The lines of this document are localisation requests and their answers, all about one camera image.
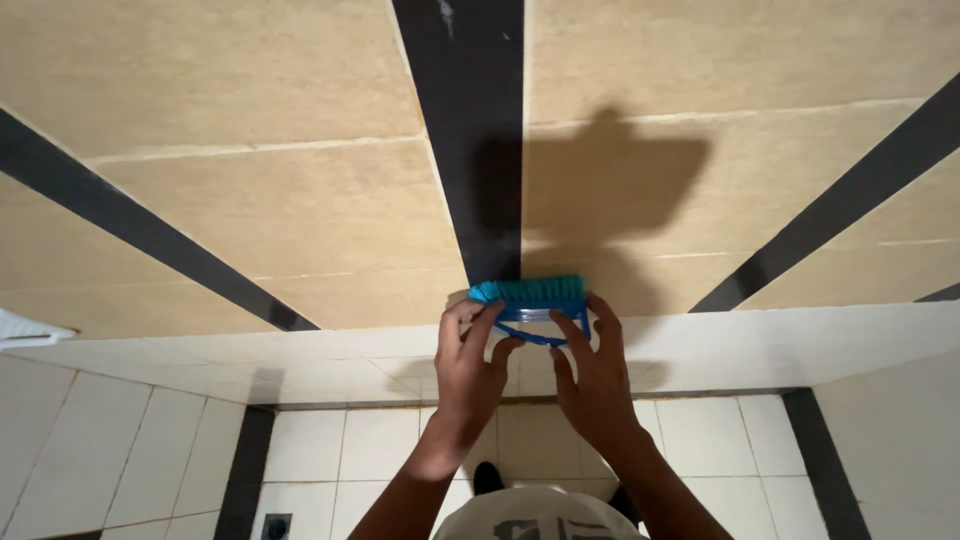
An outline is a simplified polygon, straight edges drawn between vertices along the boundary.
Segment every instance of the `hand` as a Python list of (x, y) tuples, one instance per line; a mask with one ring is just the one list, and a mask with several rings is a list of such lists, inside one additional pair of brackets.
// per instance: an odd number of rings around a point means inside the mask
[(557, 374), (557, 402), (570, 425), (615, 469), (615, 461), (631, 446), (636, 448), (638, 437), (645, 439), (650, 435), (634, 413), (620, 321), (599, 296), (589, 293), (587, 305), (598, 317), (593, 323), (600, 336), (595, 352), (573, 321), (558, 311), (550, 312), (577, 362), (578, 380), (574, 382), (563, 351), (550, 349)]
[[(463, 300), (445, 311), (440, 321), (440, 345), (434, 359), (440, 392), (436, 416), (448, 429), (461, 433), (470, 446), (500, 403), (510, 352), (525, 343), (517, 337), (505, 337), (493, 348), (490, 363), (484, 361), (490, 330), (503, 306), (502, 301), (484, 308), (483, 304)], [(460, 335), (461, 323), (470, 322), (474, 316), (472, 326)]]

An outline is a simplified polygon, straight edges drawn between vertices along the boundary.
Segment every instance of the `person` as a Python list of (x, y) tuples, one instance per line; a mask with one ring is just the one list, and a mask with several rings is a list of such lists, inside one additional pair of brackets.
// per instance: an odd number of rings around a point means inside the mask
[[(607, 460), (619, 478), (620, 511), (593, 497), (544, 486), (502, 488), (489, 463), (477, 469), (474, 486), (487, 488), (450, 514), (436, 539), (588, 540), (644, 538), (625, 514), (632, 502), (653, 540), (731, 537), (673, 472), (636, 419), (624, 358), (620, 321), (607, 303), (588, 294), (597, 316), (600, 345), (594, 351), (584, 333), (558, 312), (550, 317), (563, 331), (577, 364), (550, 349), (557, 377), (557, 401), (572, 427)], [(454, 473), (490, 421), (507, 382), (507, 358), (523, 340), (506, 337), (483, 358), (491, 327), (503, 309), (464, 300), (444, 312), (434, 363), (440, 399), (423, 435), (394, 479), (360, 520), (349, 540), (427, 539)], [(472, 322), (461, 335), (461, 324)], [(489, 484), (498, 484), (490, 489)]]

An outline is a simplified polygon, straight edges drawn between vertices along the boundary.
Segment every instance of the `finger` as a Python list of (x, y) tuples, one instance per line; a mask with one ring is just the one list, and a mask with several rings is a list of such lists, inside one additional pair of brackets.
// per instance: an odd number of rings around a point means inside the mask
[(440, 317), (440, 348), (460, 345), (460, 323), (483, 309), (483, 304), (464, 299), (450, 306)]
[(523, 347), (526, 341), (519, 337), (504, 337), (493, 347), (493, 354), (490, 358), (490, 367), (494, 372), (507, 374), (507, 359), (510, 353), (517, 347)]
[(577, 365), (579, 366), (580, 362), (588, 361), (593, 355), (593, 349), (591, 349), (584, 331), (580, 330), (580, 327), (573, 324), (573, 321), (556, 309), (550, 310), (550, 318), (557, 323), (560, 331), (564, 333), (566, 344), (570, 347), (570, 352), (573, 353), (573, 359), (577, 362)]
[(487, 339), (490, 338), (490, 329), (496, 322), (496, 316), (503, 311), (506, 304), (502, 300), (497, 300), (494, 304), (487, 306), (482, 313), (477, 315), (470, 327), (470, 333), (467, 341), (464, 342), (462, 349), (464, 355), (468, 358), (479, 358), (483, 361), (483, 350), (487, 347)]
[(564, 352), (551, 347), (550, 356), (553, 357), (553, 373), (557, 376), (557, 400), (562, 403), (577, 393), (577, 383), (573, 381), (573, 370)]
[(623, 328), (620, 319), (616, 317), (607, 301), (593, 294), (587, 293), (587, 307), (596, 313), (597, 320), (593, 327), (600, 336), (600, 347), (623, 349)]

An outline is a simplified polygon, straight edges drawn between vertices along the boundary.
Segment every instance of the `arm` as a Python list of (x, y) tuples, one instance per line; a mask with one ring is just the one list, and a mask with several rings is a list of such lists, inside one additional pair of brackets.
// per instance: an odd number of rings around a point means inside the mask
[[(484, 309), (464, 300), (444, 312), (434, 358), (440, 389), (437, 412), (349, 540), (429, 538), (454, 473), (500, 403), (507, 383), (507, 357), (523, 345), (522, 339), (502, 339), (493, 349), (491, 362), (484, 361), (493, 321), (502, 309), (502, 303)], [(460, 324), (477, 313), (476, 321), (461, 336)]]
[(567, 420), (611, 465), (653, 540), (732, 540), (673, 472), (653, 437), (636, 420), (620, 321), (601, 298), (589, 295), (588, 305), (598, 317), (593, 327), (600, 346), (595, 352), (573, 322), (560, 313), (550, 314), (577, 362), (578, 380), (574, 382), (564, 353), (550, 350), (557, 374), (557, 400)]

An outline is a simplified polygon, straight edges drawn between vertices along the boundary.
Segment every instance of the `dark stripe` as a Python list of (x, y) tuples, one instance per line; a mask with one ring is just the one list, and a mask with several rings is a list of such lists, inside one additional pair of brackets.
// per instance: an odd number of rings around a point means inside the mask
[(469, 282), (519, 279), (523, 2), (394, 8)]
[(100, 540), (102, 530), (92, 530), (90, 532), (79, 532), (77, 534), (67, 534), (66, 536), (53, 536), (50, 540)]
[(5, 110), (0, 171), (277, 328), (318, 330)]
[(251, 537), (275, 418), (271, 410), (247, 406), (213, 540)]
[(737, 307), (913, 182), (960, 147), (958, 119), (960, 75), (926, 100), (690, 312)]
[(867, 524), (813, 390), (804, 388), (783, 394), (783, 406), (790, 417), (830, 539), (870, 540)]
[(923, 298), (914, 300), (914, 302), (945, 302), (948, 300), (960, 300), (960, 283), (942, 288), (937, 292), (931, 292)]

